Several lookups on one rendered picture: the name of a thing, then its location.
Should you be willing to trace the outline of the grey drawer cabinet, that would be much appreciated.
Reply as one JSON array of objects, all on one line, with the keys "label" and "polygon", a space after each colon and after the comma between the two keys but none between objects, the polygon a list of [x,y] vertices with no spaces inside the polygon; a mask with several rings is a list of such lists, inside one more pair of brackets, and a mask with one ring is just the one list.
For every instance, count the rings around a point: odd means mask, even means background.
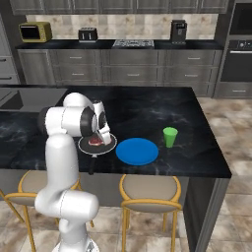
[{"label": "grey drawer cabinet", "polygon": [[0,85],[18,85],[19,83],[18,72],[0,15]]}]

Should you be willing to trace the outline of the black built-in oven stack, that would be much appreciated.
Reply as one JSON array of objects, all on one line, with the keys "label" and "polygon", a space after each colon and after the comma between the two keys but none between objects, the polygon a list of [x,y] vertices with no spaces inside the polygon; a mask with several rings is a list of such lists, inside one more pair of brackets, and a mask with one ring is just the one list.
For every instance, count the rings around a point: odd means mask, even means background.
[{"label": "black built-in oven stack", "polygon": [[252,98],[252,0],[229,0],[215,41],[223,53],[214,98]]}]

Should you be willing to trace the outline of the grey wall cupboards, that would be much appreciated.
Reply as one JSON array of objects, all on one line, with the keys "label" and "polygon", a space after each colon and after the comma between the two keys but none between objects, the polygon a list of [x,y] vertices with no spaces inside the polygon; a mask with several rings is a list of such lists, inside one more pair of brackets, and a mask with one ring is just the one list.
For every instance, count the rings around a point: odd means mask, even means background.
[{"label": "grey wall cupboards", "polygon": [[229,0],[10,0],[15,15],[221,14]]}]

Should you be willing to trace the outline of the yellow stool with beige seat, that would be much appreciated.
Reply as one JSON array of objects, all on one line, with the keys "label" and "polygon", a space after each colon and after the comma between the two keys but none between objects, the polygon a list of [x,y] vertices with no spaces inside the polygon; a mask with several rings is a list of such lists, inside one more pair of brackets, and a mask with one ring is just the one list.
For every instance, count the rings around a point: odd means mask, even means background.
[{"label": "yellow stool with beige seat", "polygon": [[88,236],[86,222],[91,221],[98,211],[96,195],[84,192],[80,184],[80,174],[67,182],[53,179],[48,171],[29,170],[18,185],[18,192],[0,195],[15,215],[26,223],[35,251],[28,206],[45,216],[58,219],[61,241],[52,252],[90,252],[92,240]]},{"label": "yellow stool with beige seat", "polygon": [[181,184],[176,176],[124,174],[120,178],[119,192],[122,197],[122,252],[126,250],[126,230],[130,225],[130,212],[163,214],[162,231],[166,229],[167,214],[172,213],[171,248],[175,252],[177,214],[182,210],[179,203]]}]

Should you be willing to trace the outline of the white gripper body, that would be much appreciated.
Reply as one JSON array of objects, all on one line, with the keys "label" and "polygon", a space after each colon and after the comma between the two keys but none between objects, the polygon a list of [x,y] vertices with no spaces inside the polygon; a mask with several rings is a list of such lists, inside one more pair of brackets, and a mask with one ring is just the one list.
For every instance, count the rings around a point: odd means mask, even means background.
[{"label": "white gripper body", "polygon": [[110,128],[108,126],[104,126],[103,128],[99,129],[97,131],[97,134],[102,139],[105,145],[111,143]]}]

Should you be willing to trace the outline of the green cup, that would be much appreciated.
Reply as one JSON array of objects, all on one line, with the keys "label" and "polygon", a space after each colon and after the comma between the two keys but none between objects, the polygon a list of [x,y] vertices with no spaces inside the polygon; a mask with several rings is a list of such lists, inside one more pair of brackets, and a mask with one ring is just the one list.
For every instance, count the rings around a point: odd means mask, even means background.
[{"label": "green cup", "polygon": [[171,148],[175,142],[178,131],[172,127],[166,127],[163,129],[163,137],[165,146],[167,148]]}]

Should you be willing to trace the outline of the black frying pan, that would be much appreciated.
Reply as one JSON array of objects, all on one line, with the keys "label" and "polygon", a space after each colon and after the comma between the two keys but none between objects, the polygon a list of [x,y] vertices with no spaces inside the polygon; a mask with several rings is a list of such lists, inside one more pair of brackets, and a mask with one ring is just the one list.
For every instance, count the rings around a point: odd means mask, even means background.
[{"label": "black frying pan", "polygon": [[93,175],[95,172],[95,159],[98,156],[107,154],[111,152],[117,145],[117,139],[113,134],[110,135],[111,143],[108,145],[102,144],[100,146],[90,146],[89,139],[97,139],[98,134],[92,134],[89,137],[82,137],[78,142],[78,147],[80,151],[86,155],[90,155],[92,157],[92,161],[89,165],[89,175]]}]

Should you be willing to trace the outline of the black coffee machine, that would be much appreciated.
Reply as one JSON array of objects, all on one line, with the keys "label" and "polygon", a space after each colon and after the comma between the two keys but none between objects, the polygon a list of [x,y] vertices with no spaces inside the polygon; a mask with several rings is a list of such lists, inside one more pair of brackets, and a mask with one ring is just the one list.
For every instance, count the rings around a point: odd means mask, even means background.
[{"label": "black coffee machine", "polygon": [[187,23],[185,20],[172,20],[170,40],[174,44],[184,44],[186,40]]}]

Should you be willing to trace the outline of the grey base cupboards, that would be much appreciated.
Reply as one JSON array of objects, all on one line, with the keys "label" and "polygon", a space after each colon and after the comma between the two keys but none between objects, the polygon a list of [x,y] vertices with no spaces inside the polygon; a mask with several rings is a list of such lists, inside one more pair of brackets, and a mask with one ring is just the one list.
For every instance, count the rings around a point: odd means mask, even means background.
[{"label": "grey base cupboards", "polygon": [[21,49],[26,83],[53,86],[190,87],[210,96],[221,52],[212,49]]}]

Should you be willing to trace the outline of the yellow microwave oven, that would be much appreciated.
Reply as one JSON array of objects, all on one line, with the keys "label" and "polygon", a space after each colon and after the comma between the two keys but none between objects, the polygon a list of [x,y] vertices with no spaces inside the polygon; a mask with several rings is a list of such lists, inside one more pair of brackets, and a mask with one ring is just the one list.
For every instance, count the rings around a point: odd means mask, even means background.
[{"label": "yellow microwave oven", "polygon": [[51,24],[49,22],[26,22],[19,24],[19,31],[23,42],[48,42],[52,39]]}]

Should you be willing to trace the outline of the black toaster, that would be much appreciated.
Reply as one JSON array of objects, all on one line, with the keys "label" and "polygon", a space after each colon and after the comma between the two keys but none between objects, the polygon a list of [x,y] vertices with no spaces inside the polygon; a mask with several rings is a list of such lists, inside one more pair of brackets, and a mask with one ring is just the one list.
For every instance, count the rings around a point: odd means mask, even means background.
[{"label": "black toaster", "polygon": [[79,42],[96,42],[98,40],[96,28],[81,28],[78,32]]}]

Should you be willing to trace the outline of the blue plate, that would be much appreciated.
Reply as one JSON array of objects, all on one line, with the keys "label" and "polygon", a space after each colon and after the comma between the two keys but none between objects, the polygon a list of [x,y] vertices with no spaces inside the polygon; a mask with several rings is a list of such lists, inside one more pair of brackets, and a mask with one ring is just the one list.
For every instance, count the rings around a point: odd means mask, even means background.
[{"label": "blue plate", "polygon": [[131,165],[149,164],[158,157],[156,144],[143,138],[124,140],[118,144],[115,152],[121,161]]}]

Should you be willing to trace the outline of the dark kitchen island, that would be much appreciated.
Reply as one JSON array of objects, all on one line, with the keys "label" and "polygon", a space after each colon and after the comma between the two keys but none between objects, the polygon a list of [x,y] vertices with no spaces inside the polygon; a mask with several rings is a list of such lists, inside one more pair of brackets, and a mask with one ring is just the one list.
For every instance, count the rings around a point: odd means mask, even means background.
[{"label": "dark kitchen island", "polygon": [[[0,110],[0,169],[45,169],[45,138],[35,119],[42,108],[60,106],[73,92],[101,100],[117,140],[148,139],[157,145],[158,157],[151,164],[131,166],[110,152],[95,159],[94,172],[187,177],[183,214],[190,252],[207,252],[231,172],[192,89],[78,86],[21,91],[14,109]],[[15,94],[14,88],[1,88],[0,106]],[[171,148],[164,142],[166,127],[178,131]],[[82,152],[78,156],[80,170],[87,172],[92,158]]]}]

